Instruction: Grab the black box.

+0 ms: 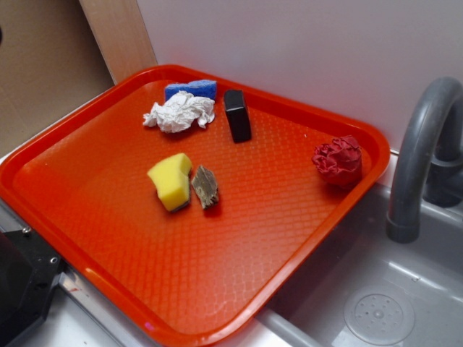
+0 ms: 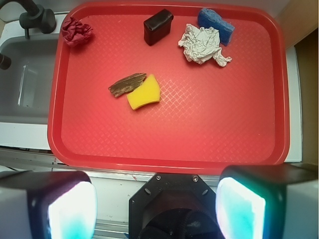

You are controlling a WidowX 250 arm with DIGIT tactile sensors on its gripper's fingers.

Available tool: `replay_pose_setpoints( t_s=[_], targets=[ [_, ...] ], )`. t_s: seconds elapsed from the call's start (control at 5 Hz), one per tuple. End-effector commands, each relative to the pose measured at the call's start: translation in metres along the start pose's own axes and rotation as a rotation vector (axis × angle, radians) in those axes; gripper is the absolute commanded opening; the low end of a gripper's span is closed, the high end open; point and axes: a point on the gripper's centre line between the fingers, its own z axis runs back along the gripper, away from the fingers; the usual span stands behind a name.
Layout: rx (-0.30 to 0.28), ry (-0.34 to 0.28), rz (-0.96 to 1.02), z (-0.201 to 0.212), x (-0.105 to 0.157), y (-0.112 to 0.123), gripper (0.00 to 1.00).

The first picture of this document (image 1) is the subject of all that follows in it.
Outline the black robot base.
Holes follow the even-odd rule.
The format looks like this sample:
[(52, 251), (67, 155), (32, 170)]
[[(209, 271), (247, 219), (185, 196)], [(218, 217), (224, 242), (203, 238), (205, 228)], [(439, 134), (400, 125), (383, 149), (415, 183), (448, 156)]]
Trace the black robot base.
[(60, 254), (36, 231), (1, 233), (1, 345), (14, 346), (48, 316), (64, 268)]

